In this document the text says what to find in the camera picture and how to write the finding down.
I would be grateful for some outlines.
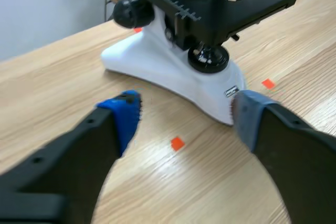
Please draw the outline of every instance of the coarse focus knob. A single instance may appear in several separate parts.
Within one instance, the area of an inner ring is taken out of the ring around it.
[[[114,21],[125,28],[140,28],[154,20],[153,5],[148,0],[119,0],[113,10]]]

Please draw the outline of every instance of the wooden table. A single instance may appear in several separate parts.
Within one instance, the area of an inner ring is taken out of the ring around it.
[[[335,13],[336,0],[298,0],[225,43],[250,89],[331,134]],[[0,64],[0,172],[71,129],[97,102],[136,88],[143,121],[106,182],[94,223],[287,222],[272,181],[232,128],[167,90],[104,71],[102,50],[132,33],[108,22]],[[267,78],[275,91],[261,84]],[[176,136],[186,143],[177,153]]]

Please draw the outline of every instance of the microscope stage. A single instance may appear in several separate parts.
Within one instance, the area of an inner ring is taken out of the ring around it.
[[[175,33],[219,45],[296,0],[149,0],[173,20]]]

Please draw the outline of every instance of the red marker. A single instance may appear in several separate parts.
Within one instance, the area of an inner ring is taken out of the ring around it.
[[[267,89],[272,89],[275,87],[274,82],[272,82],[270,79],[266,79],[265,81],[262,82],[262,84],[267,88]]]
[[[172,148],[174,149],[174,151],[178,151],[179,149],[181,149],[184,146],[184,142],[179,138],[176,137],[172,140]]]

